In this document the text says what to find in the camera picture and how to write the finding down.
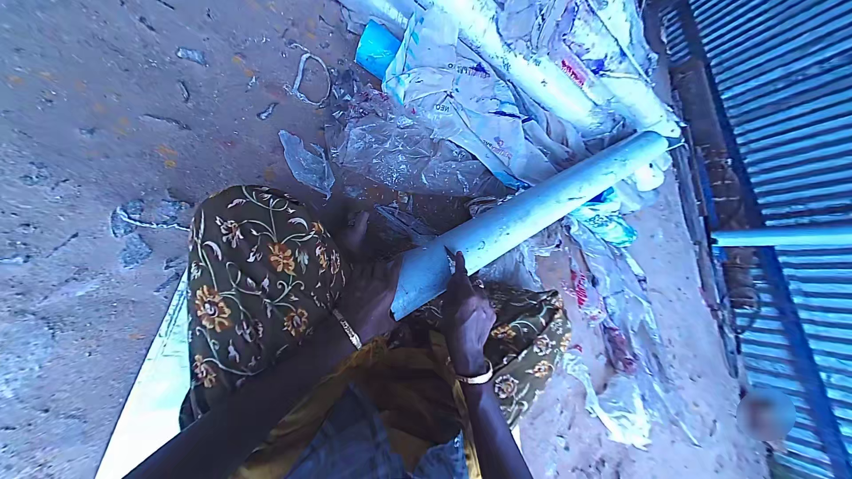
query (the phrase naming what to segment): hand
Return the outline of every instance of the hand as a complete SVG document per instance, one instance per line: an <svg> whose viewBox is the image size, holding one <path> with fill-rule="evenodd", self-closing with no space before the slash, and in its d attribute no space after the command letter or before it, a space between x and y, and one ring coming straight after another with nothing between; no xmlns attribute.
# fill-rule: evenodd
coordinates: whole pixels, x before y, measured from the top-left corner
<svg viewBox="0 0 852 479"><path fill-rule="evenodd" d="M402 256L391 263L354 264L337 305L343 318L355 329L361 342L393 329L390 306L400 282Z"/></svg>
<svg viewBox="0 0 852 479"><path fill-rule="evenodd" d="M441 316L441 330L456 374L484 374L487 367L482 348L497 316L485 290L470 284L461 251L456 253L456 273L446 285Z"/></svg>

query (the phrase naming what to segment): bangle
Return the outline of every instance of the bangle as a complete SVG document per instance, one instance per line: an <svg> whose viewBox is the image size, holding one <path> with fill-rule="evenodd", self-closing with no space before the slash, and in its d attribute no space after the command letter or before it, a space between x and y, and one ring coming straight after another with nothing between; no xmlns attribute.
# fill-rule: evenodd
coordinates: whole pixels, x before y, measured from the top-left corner
<svg viewBox="0 0 852 479"><path fill-rule="evenodd" d="M494 375L494 367L491 365L489 360L485 360L485 363L488 365L488 371L486 371L485 374L480 374L479 376L474 376L472 378L456 374L456 379L458 379L460 383L465 384L485 384L488 381L491 381L491 377Z"/></svg>
<svg viewBox="0 0 852 479"><path fill-rule="evenodd" d="M360 350L363 345L361 344L361 338L358 337L358 333L352 329L352 326L343 318L343 315L340 314L340 311L337 308L331 310L331 313L337 318L337 321L340 323L340 326L343 326L343 330L346 332L346 335L349 336L349 341L352 341L352 345L355 349Z"/></svg>

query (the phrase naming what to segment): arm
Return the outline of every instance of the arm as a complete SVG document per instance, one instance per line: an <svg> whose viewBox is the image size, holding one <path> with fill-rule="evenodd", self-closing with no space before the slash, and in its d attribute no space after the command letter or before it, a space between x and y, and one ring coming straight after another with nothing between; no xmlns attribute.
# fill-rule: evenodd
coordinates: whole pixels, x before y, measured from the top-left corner
<svg viewBox="0 0 852 479"><path fill-rule="evenodd" d="M398 259L391 265L353 266L337 309L364 343L394 324L390 305L401 265ZM173 437L127 477L229 476L281 418L354 351L341 325L330 318L317 326L297 355L246 380L225 404Z"/></svg>
<svg viewBox="0 0 852 479"><path fill-rule="evenodd" d="M474 377L487 371L482 348L496 316L485 292L470 284L464 256L456 253L456 273L447 285L443 324L446 345L456 374ZM462 383L474 431L476 456L484 479L530 478L527 463L500 411L494 384Z"/></svg>

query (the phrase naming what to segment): wrist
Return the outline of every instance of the wrist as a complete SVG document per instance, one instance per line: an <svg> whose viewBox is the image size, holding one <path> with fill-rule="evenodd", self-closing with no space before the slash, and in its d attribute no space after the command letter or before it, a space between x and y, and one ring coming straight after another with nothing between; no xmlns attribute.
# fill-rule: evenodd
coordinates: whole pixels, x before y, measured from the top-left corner
<svg viewBox="0 0 852 479"><path fill-rule="evenodd" d="M472 378L485 374L488 371L488 365L485 361L485 355L479 352L468 352L464 354L450 354L452 368L459 376Z"/></svg>

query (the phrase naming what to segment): dirty ground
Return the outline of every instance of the dirty ground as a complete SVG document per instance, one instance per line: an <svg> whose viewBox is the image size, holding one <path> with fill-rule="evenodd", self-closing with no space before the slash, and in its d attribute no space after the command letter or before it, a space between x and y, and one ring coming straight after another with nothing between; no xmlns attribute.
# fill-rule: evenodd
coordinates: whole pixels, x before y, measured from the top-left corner
<svg viewBox="0 0 852 479"><path fill-rule="evenodd" d="M117 207L180 223L211 193L264 183L322 208L333 227L358 203L395 198L338 176L326 202L281 152L281 129L325 145L326 111L285 92L302 54L294 43L355 67L357 38L332 1L6 0L0 19L0 474L92 477L186 266L185 233L130 228ZM322 98L319 64L305 75L302 91ZM582 411L582 388L557 378L521 430L535 476L765 475L762 449L735 428L736 386L671 178L664 188L633 218L633 250L704 447L673 427L655 429L646 453L612 443ZM459 221L438 214L446 203L416 206L446 229ZM558 260L542 260L546 286L564 274Z"/></svg>

